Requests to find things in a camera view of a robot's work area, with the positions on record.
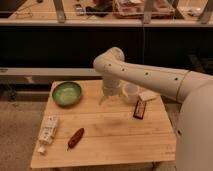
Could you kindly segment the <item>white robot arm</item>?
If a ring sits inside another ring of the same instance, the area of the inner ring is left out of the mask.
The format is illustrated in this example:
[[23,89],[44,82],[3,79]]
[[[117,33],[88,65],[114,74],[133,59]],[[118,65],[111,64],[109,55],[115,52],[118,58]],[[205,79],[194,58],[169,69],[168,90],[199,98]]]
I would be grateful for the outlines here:
[[108,96],[125,80],[179,102],[176,171],[213,171],[213,75],[127,63],[118,47],[97,56],[93,67]]

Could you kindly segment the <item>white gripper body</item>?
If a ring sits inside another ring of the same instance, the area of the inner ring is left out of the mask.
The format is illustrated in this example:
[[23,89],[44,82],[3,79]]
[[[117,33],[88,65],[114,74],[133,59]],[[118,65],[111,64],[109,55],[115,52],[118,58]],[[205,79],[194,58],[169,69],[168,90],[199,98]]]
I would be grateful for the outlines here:
[[115,96],[121,91],[121,82],[119,79],[104,76],[102,78],[102,90],[105,96]]

